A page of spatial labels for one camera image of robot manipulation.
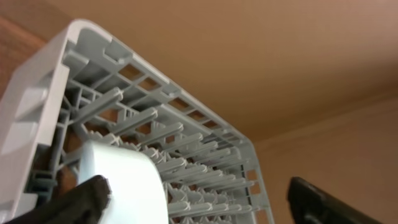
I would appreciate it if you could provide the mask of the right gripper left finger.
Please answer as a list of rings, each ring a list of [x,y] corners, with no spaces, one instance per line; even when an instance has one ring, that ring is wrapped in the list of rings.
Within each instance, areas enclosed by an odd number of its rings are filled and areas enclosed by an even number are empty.
[[[6,224],[97,224],[108,207],[110,195],[107,178],[96,175]]]

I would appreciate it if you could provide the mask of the light blue bowl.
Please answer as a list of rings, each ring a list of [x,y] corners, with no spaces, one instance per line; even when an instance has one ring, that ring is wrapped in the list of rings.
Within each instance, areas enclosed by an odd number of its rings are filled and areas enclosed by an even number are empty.
[[[155,164],[145,154],[88,141],[81,147],[77,183],[103,176],[110,201],[100,223],[167,224],[167,199]]]

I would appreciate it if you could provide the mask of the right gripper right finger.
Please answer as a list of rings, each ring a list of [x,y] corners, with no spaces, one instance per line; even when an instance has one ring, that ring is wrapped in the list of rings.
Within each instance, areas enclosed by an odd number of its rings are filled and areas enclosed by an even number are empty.
[[[290,179],[287,201],[295,224],[381,224],[301,177]]]

